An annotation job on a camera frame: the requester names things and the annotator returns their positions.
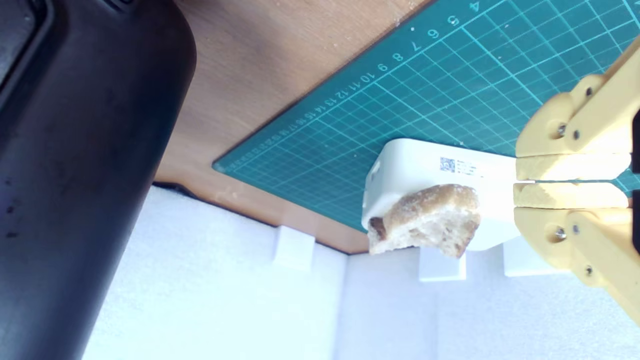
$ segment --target robotic arm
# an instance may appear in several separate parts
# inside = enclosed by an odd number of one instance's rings
[[[515,222],[531,247],[584,284],[602,287],[640,325],[640,191],[611,180],[640,172],[640,38],[603,75],[588,75],[531,118],[516,143]]]

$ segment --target label sticker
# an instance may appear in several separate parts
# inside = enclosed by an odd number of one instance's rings
[[[440,170],[453,174],[478,176],[478,168],[471,161],[462,161],[449,158],[440,158]]]

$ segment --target piece of bread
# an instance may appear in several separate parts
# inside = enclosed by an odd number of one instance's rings
[[[480,225],[478,196],[468,186],[436,185],[405,195],[369,220],[369,253],[411,246],[438,247],[460,258]]]

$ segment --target qr code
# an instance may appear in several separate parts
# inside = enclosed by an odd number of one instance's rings
[[[447,172],[456,172],[456,160],[440,158],[440,170]]]

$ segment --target black cylindrical object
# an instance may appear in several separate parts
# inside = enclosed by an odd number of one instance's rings
[[[171,0],[2,0],[0,14],[0,359],[78,358],[195,42]]]

